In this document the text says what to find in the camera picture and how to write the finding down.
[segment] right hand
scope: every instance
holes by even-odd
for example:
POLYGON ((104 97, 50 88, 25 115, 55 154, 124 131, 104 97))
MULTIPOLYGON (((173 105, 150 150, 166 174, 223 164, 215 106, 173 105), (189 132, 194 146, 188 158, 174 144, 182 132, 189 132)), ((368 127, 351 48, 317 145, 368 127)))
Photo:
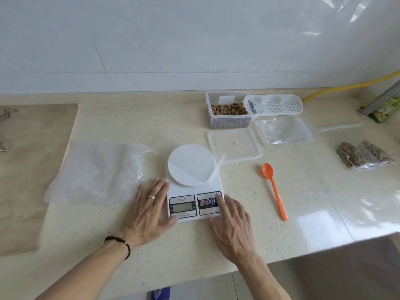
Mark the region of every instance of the right hand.
POLYGON ((256 255, 250 216, 244 207, 225 195, 216 196, 221 216, 208 218, 211 232, 220 252, 237 266, 256 255))

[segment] perforated tray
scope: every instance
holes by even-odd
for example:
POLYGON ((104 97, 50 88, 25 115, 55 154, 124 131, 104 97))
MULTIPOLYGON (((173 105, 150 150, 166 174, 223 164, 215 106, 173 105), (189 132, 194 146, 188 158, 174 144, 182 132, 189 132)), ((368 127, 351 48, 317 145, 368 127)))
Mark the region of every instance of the perforated tray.
POLYGON ((248 95, 248 107, 257 116, 298 115, 303 101, 297 95, 248 95))

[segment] countertop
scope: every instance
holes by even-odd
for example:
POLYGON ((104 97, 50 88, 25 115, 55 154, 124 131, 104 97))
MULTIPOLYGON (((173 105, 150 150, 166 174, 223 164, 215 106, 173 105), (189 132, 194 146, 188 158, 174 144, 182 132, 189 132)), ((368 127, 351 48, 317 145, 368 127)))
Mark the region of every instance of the countertop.
MULTIPOLYGON (((333 143, 343 140, 329 139, 318 130, 363 123, 367 140, 400 160, 399 143, 384 126, 358 117, 358 106, 351 97, 314 99, 301 114, 314 132, 314 141, 262 146, 261 158, 221 167, 224 192, 250 214, 257 251, 267 263, 400 230, 400 162, 372 170, 349 170, 334 151, 333 143), (272 186, 259 174, 265 162, 274 168, 288 222, 280 220, 272 186)), ((83 105, 71 141, 147 144, 154 148, 145 160, 146 178, 150 179, 164 175, 165 161, 177 146, 197 143, 209 147, 207 121, 204 98, 197 96, 83 105)), ((51 203, 39 250, 0 258, 4 298, 32 299, 41 293, 100 246, 126 208, 126 204, 51 203)), ((235 271, 218 252, 207 226, 203 220, 178 223, 156 241, 137 248, 100 298, 235 271)))

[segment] green package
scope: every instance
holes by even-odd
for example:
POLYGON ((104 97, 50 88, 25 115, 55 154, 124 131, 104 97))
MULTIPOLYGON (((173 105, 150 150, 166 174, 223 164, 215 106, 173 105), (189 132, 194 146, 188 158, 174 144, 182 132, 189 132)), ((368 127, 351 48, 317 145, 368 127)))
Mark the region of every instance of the green package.
POLYGON ((376 111, 372 114, 369 114, 369 117, 374 120, 376 123, 382 123, 389 118, 390 115, 394 113, 400 107, 400 98, 393 97, 389 99, 385 104, 378 107, 376 111))

